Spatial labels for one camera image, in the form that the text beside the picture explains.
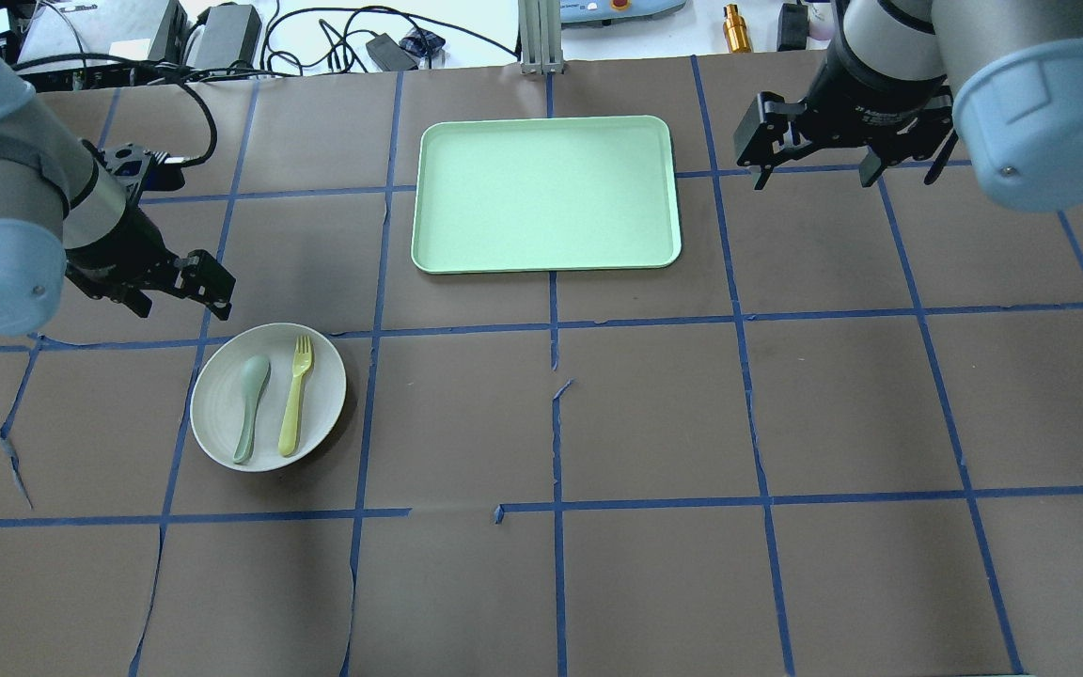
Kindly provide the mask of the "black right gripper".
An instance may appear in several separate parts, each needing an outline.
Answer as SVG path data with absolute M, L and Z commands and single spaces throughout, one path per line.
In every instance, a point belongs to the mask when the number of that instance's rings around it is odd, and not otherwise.
M 932 185 L 958 141 L 944 78 L 898 80 L 846 47 L 830 47 L 798 102 L 773 91 L 757 94 L 735 129 L 734 154 L 755 190 L 775 167 L 822 149 L 867 149 L 859 164 L 863 184 L 905 160 L 930 160 L 923 184 Z

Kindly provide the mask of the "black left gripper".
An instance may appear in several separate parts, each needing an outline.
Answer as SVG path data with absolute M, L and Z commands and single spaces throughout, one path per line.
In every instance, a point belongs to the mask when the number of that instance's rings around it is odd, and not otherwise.
M 84 296 L 125 305 L 142 320 L 153 308 L 148 291 L 193 300 L 210 313 L 229 313 L 236 284 L 207 250 L 178 258 L 143 212 L 125 212 L 101 239 L 69 249 L 66 278 Z

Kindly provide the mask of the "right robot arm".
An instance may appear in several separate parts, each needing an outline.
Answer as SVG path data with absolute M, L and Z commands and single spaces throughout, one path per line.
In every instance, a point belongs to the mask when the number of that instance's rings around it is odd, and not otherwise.
M 866 149 L 864 187 L 905 160 L 940 175 L 958 143 L 997 205 L 1083 205 L 1083 1 L 835 1 L 837 31 L 798 102 L 761 91 L 734 132 L 764 188 L 822 149 Z

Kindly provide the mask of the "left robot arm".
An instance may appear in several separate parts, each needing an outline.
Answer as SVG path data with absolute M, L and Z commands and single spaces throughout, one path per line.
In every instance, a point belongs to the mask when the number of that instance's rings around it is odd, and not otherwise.
M 218 142 L 172 158 L 136 143 L 99 149 L 76 136 L 0 58 L 0 336 L 41 329 L 66 283 L 138 317 L 162 292 L 231 313 L 235 277 L 207 250 L 177 256 L 139 207 L 147 190 L 178 190 L 186 168 L 210 159 Z

